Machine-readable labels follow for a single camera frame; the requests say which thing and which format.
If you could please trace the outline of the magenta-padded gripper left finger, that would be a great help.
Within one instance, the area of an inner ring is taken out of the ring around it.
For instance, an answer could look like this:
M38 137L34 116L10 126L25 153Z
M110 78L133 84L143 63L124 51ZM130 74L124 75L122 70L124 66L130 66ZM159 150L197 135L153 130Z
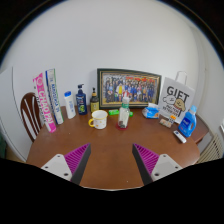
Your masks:
M66 155L56 154L42 166L42 169L79 185L90 154L91 144L87 143Z

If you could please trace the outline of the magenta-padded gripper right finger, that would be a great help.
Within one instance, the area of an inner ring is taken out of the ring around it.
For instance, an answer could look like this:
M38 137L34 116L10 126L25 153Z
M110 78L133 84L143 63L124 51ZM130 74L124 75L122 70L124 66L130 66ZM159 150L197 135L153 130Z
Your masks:
M152 150L136 143L133 144L132 153L136 160L144 185L164 178L165 176L182 169L182 167L169 155L158 155Z

